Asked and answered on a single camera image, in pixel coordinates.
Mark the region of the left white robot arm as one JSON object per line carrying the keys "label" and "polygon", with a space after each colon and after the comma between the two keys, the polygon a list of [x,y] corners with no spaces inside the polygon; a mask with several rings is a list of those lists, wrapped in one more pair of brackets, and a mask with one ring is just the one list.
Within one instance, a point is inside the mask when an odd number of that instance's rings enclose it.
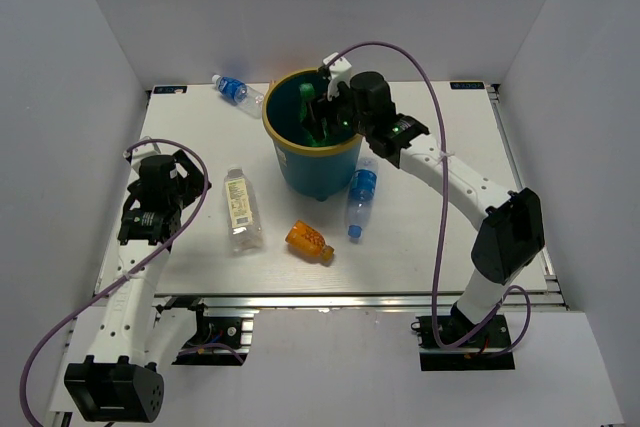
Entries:
{"label": "left white robot arm", "polygon": [[71,363],[64,386],[87,422],[151,423],[164,397],[161,370],[180,343],[205,343],[211,321],[198,312],[170,312],[150,323],[152,303],[172,242],[184,230],[185,208],[201,206],[211,184],[184,150],[131,156],[137,179],[128,186],[117,234],[116,288],[83,361]]}

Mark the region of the green plastic soda bottle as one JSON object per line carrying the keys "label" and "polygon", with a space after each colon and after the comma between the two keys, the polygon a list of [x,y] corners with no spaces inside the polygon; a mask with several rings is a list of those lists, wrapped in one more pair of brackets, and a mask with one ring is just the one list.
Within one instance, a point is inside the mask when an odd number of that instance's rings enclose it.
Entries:
{"label": "green plastic soda bottle", "polygon": [[335,121],[337,114],[335,105],[326,93],[317,93],[313,84],[299,85],[301,97],[300,125],[306,132],[307,143],[311,147],[329,147],[343,141],[344,131]]}

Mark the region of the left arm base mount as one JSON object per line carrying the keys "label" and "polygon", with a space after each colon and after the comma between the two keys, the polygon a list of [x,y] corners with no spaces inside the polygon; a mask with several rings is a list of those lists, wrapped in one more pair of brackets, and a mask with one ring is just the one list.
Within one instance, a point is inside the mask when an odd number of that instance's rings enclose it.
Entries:
{"label": "left arm base mount", "polygon": [[241,366],[248,355],[253,333],[253,313],[208,306],[203,298],[173,297],[158,313],[187,310],[196,329],[180,348],[174,365]]}

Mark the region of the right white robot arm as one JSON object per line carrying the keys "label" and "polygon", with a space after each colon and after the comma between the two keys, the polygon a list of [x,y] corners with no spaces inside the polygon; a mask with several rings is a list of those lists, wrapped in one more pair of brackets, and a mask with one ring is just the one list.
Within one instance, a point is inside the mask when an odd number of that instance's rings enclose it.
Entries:
{"label": "right white robot arm", "polygon": [[477,344],[508,288],[545,246],[539,196],[500,186],[449,153],[443,136],[397,112],[381,74],[364,72],[336,87],[336,95],[318,94],[309,84],[299,89],[301,124],[312,138],[363,136],[375,155],[433,188],[475,228],[474,271],[443,331],[463,345]]}

